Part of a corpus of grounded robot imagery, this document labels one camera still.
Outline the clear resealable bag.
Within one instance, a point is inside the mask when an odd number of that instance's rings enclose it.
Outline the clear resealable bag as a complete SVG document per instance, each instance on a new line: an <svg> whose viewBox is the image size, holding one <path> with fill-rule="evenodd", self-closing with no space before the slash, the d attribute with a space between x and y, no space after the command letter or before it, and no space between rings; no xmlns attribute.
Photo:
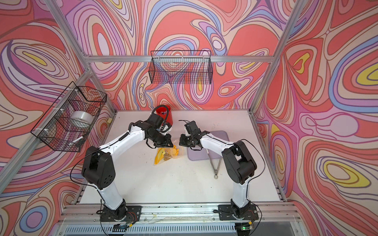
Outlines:
<svg viewBox="0 0 378 236"><path fill-rule="evenodd" d="M182 146L176 146L170 148L158 148L157 154L154 158L154 165L165 163L172 159L177 159L184 154L184 148Z"/></svg>

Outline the metal tongs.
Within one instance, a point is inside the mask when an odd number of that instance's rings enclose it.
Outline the metal tongs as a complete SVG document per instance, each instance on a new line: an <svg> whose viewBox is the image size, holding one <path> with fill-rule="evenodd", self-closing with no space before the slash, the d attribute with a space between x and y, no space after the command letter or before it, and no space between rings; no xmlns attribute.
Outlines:
<svg viewBox="0 0 378 236"><path fill-rule="evenodd" d="M218 179L219 177L219 170L220 170L220 165L221 165L221 159L222 159L222 156L207 149L207 154L208 154L208 157L209 157L209 161L210 161L210 164L211 164L211 167L213 169L213 172L214 172L214 179Z"/></svg>

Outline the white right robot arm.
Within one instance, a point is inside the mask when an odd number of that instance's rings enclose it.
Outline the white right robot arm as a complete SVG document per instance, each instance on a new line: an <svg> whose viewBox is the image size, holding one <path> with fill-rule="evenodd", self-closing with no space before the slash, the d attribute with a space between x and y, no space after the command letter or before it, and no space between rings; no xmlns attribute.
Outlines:
<svg viewBox="0 0 378 236"><path fill-rule="evenodd" d="M228 176L234 182L233 195L228 210L219 209L220 218L229 215L236 220L258 219L256 206L249 200L248 186L257 170L257 164L243 141L222 140L208 131L198 128L195 121L186 121L186 134L180 136L179 145L190 148L208 149L222 156Z"/></svg>

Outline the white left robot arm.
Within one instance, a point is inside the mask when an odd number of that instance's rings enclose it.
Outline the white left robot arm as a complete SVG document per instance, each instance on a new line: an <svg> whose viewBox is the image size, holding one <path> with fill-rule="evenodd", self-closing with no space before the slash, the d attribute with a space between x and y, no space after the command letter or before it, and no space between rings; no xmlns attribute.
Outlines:
<svg viewBox="0 0 378 236"><path fill-rule="evenodd" d="M115 164L127 150L139 142L153 142L151 148L173 147L168 130L168 113L159 115L151 113L147 120L130 123L127 131L100 147L87 149L82 167L82 176L88 185L95 188L103 203L103 219L106 221L124 221L130 214L124 198L116 184Z"/></svg>

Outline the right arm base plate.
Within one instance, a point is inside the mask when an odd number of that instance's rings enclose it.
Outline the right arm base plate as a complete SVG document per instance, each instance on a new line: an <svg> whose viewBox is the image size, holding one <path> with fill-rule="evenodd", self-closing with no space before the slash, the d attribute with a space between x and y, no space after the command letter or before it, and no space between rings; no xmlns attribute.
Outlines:
<svg viewBox="0 0 378 236"><path fill-rule="evenodd" d="M257 207L253 204L246 205L242 208L234 205L218 205L218 208L214 209L213 213L217 213L221 221L249 220L254 222L259 219Z"/></svg>

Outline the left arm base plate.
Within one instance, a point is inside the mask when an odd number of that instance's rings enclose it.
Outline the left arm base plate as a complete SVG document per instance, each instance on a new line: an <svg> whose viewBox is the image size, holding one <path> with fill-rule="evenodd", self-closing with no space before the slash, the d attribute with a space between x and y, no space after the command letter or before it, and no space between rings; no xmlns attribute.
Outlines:
<svg viewBox="0 0 378 236"><path fill-rule="evenodd" d="M116 210L104 207L100 213L101 222L135 223L140 220L142 206L120 206Z"/></svg>

